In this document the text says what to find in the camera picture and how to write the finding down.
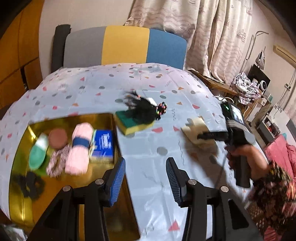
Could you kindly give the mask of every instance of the white patterned sheet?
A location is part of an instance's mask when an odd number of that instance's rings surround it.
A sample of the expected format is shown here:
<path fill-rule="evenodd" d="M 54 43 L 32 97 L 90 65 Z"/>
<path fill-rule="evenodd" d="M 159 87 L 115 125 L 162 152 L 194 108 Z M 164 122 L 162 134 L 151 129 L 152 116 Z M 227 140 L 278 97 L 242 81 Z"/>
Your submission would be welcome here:
<path fill-rule="evenodd" d="M 219 101 L 209 89 L 189 73 L 162 64 L 113 64 L 89 68 L 60 69 L 50 74 L 35 90 L 27 91 L 7 111 L 0 122 L 1 209 L 9 217 L 10 170 L 20 139 L 28 125 L 88 113 L 126 110 L 126 91 L 165 101 L 167 112 L 150 129 L 124 136 L 118 134 L 126 160 L 126 176 L 141 239 L 181 240 L 186 208 L 179 208 L 165 171 L 168 157 L 190 178 L 213 187 L 227 185 L 241 199 L 249 190 L 237 187 L 228 163 L 222 166 L 224 143 L 217 142 L 214 157 L 193 146 L 180 130 L 188 118 L 202 116 L 209 130 L 225 130 Z M 212 215 L 208 208 L 207 237 L 211 236 Z"/>

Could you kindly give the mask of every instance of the blue band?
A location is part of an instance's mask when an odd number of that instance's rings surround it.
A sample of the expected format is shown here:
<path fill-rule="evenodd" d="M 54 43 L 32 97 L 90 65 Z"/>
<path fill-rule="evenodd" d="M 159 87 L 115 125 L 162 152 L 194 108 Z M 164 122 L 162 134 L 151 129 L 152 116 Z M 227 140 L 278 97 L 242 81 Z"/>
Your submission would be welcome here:
<path fill-rule="evenodd" d="M 78 145 L 80 145 L 80 146 L 84 146 L 84 147 L 86 147 L 86 148 L 89 148 L 89 141 L 86 140 L 86 139 L 80 138 L 80 137 L 75 137 L 75 138 L 73 139 L 72 147 L 74 147 L 74 146 L 78 146 Z"/>

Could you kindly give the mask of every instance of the hand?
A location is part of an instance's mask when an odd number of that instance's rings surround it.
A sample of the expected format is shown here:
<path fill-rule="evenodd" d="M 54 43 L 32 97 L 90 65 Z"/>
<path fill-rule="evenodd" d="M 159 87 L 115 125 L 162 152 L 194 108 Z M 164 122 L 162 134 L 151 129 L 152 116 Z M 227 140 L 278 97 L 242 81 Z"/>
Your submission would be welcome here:
<path fill-rule="evenodd" d="M 229 160 L 230 169 L 235 169 L 234 156 L 246 156 L 247 162 L 251 167 L 251 178 L 255 181 L 268 174 L 269 165 L 262 153 L 252 145 L 240 146 L 236 149 L 231 147 L 225 148 L 228 151 L 227 158 Z"/>

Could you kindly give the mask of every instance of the brown round object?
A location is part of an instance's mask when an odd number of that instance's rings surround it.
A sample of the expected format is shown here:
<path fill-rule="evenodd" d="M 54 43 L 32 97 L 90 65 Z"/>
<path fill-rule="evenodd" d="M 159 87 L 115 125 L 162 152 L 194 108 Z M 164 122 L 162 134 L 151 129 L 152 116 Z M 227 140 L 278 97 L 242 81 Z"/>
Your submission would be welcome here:
<path fill-rule="evenodd" d="M 62 128 L 53 129 L 48 135 L 48 142 L 50 147 L 61 150 L 68 142 L 66 131 Z"/>

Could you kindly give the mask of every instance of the floral sleeve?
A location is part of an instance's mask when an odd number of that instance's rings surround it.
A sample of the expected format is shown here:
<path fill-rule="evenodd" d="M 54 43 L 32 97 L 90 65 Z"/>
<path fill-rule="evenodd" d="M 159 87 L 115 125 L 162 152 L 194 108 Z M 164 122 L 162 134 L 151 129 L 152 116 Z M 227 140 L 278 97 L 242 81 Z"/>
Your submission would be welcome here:
<path fill-rule="evenodd" d="M 263 210 L 268 225 L 283 234 L 296 218 L 296 185 L 274 161 L 269 166 L 268 175 L 254 182 L 250 200 Z"/>

